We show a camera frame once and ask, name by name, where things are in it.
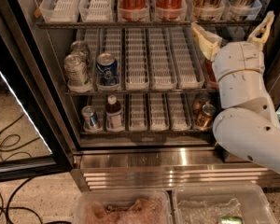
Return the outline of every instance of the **beverage cooler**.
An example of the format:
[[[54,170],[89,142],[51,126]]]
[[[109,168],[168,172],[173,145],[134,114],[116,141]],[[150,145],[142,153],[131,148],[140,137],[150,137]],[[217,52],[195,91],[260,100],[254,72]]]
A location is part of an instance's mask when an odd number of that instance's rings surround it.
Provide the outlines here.
[[[219,18],[201,16],[205,7],[191,0],[169,11],[159,0],[137,8],[120,0],[60,1],[0,0],[0,74],[49,149],[0,162],[0,181],[71,172],[81,191],[246,181],[280,187],[278,173],[232,155],[214,137],[213,120],[223,110],[219,88],[190,29],[196,21],[222,36],[223,47],[246,40],[273,10],[263,78],[280,118],[280,0],[257,0],[251,17],[230,20],[229,0],[216,7]],[[57,6],[73,9],[64,14]],[[89,59],[72,52],[75,41],[86,42]],[[98,69],[110,62],[98,59],[106,53],[115,58],[116,80]],[[80,87],[64,66],[77,57],[88,74]],[[108,72],[114,76],[112,67]],[[114,97],[120,109],[106,105]],[[212,108],[199,118],[203,102]]]

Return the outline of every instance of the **refrigerator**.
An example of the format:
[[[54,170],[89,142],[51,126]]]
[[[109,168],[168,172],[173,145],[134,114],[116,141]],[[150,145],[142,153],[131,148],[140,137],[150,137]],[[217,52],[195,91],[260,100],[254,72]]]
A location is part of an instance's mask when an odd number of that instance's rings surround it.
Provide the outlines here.
[[[0,73],[36,126],[50,154],[1,161],[0,181],[70,172],[81,191],[170,190],[189,183],[224,181],[252,181],[262,187],[280,187],[279,174],[233,156],[216,142],[211,129],[195,128],[191,104],[196,94],[208,92],[217,111],[221,108],[219,91],[212,86],[203,68],[202,54],[190,36],[189,21],[45,22],[38,14],[41,1],[0,0]],[[273,35],[264,50],[264,79],[277,111],[280,106],[280,0],[260,2],[262,9],[255,20],[203,21],[200,24],[230,42],[245,39],[266,12],[274,10]],[[159,33],[166,37],[163,45],[154,44],[151,38]],[[173,45],[175,42],[171,41],[178,33],[186,38],[184,45],[193,61],[196,82],[187,86],[185,81],[183,86],[181,76],[176,76],[169,83],[161,83],[165,88],[160,88],[160,83],[150,79],[158,71],[154,64],[158,53],[154,54],[153,48],[169,50],[168,64],[174,63],[179,56]],[[146,72],[140,75],[131,75],[127,65],[133,42],[138,44],[133,35],[140,37],[141,46],[137,48],[146,59]],[[69,90],[64,58],[69,55],[74,41],[86,38],[93,59],[107,50],[119,53],[121,83],[118,90],[99,90],[95,72],[91,77],[92,90],[83,93]],[[144,80],[141,89],[133,84],[138,78]],[[118,97],[124,109],[123,130],[115,133],[108,130],[105,118],[105,102],[111,94]],[[158,108],[156,104],[162,106],[161,125],[152,112],[154,106]],[[81,110],[86,105],[96,108],[103,127],[101,132],[87,133],[83,129]],[[182,118],[175,106],[184,111]]]

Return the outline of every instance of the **bottle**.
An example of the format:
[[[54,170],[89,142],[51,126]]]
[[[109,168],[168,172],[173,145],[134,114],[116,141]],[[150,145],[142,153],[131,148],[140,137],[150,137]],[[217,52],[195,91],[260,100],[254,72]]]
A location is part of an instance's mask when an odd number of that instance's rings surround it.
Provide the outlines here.
[[[106,119],[110,129],[122,127],[122,109],[121,104],[115,95],[109,95],[106,104]]]

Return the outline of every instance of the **bottle cap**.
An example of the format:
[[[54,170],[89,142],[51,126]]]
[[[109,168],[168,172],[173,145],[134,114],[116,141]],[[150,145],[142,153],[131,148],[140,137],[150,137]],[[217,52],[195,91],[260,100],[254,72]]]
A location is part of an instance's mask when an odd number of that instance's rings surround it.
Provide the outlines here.
[[[118,99],[116,98],[115,95],[109,95],[108,96],[108,102],[113,105]]]

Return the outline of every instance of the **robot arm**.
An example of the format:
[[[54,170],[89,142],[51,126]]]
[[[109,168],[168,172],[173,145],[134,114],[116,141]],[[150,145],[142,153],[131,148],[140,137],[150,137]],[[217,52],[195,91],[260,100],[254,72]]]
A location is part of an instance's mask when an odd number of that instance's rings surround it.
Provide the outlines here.
[[[261,50],[272,22],[273,13],[269,12],[250,35],[250,42],[230,42],[217,50],[212,67],[225,110],[216,117],[213,132],[230,153],[280,174],[280,123],[262,77]]]

